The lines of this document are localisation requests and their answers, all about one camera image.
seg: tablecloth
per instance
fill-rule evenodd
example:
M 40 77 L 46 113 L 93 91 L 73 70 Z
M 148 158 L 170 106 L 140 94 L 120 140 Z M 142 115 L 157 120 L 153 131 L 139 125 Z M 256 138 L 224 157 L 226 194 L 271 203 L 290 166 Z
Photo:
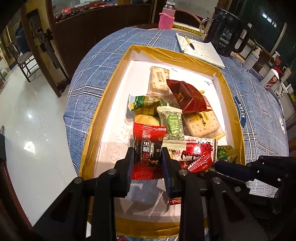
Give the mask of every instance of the tablecloth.
M 176 31 L 139 28 L 121 29 L 101 40 L 88 52 L 72 78 L 64 113 L 68 146 L 77 173 L 94 112 L 113 71 L 131 45 L 181 52 Z M 257 160 L 260 155 L 288 156 L 284 115 L 274 93 L 260 85 L 261 77 L 255 71 L 244 72 L 241 61 L 233 57 L 221 56 L 221 59 L 225 65 L 222 73 L 242 126 L 246 163 Z M 275 194 L 274 188 L 258 180 L 250 182 L 249 186 L 251 194 L 270 197 Z

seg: pink thermos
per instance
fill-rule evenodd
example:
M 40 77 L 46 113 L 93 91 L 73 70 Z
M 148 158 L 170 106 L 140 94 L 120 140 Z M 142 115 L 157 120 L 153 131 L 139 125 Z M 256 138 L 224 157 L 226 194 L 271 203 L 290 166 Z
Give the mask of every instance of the pink thermos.
M 160 29 L 172 29 L 173 22 L 175 20 L 175 3 L 167 2 L 163 8 L 163 12 L 161 12 L 158 28 Z

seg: person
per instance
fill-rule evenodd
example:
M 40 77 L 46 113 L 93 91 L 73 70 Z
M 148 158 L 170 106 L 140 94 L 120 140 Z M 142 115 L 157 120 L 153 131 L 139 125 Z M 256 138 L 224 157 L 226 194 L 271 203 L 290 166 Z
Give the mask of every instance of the person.
M 22 27 L 21 21 L 20 21 L 19 27 L 15 31 L 15 36 L 16 36 L 16 45 L 20 52 L 24 54 L 26 52 L 31 51 L 25 36 L 24 29 Z

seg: black electric kettle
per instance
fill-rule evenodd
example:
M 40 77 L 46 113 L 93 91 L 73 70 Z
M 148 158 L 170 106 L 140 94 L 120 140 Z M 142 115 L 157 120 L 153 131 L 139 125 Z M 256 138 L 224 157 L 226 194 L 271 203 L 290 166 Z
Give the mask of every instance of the black electric kettle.
M 205 18 L 202 20 L 200 24 L 201 33 L 204 33 L 202 25 L 206 21 L 209 22 L 208 24 L 210 24 L 210 28 L 207 33 L 205 33 L 204 43 L 211 42 L 218 54 L 229 57 L 232 51 L 235 53 L 241 53 L 244 50 L 244 47 L 249 40 L 250 27 L 243 24 L 238 17 L 224 9 L 215 7 L 213 19 Z M 239 40 L 244 29 L 247 33 L 239 48 L 236 49 L 235 44 Z

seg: chair seat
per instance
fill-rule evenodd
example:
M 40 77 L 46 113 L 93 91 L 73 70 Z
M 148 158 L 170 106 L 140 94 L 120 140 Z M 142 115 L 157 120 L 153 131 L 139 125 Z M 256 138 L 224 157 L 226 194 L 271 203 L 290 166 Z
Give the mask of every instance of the chair seat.
M 26 52 L 26 53 L 20 55 L 20 56 L 17 58 L 17 61 L 18 61 L 20 64 L 22 64 L 22 63 L 26 62 L 27 59 L 29 59 L 32 55 L 33 55 L 33 53 L 32 53 L 31 51 Z

